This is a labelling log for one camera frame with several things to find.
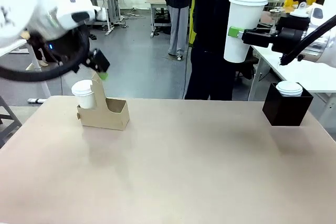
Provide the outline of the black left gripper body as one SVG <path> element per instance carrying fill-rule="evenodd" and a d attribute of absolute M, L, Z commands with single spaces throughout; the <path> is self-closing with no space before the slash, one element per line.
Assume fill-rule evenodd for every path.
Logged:
<path fill-rule="evenodd" d="M 110 62 L 100 49 L 95 48 L 93 51 L 88 52 L 85 66 L 93 69 L 95 72 L 106 73 L 110 67 Z"/>

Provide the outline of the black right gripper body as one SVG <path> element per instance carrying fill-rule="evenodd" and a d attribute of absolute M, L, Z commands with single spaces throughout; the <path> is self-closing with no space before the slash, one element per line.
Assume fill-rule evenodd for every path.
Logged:
<path fill-rule="evenodd" d="M 301 41 L 309 24 L 309 17 L 281 16 L 276 25 L 277 35 L 272 42 L 272 51 L 291 52 Z"/>

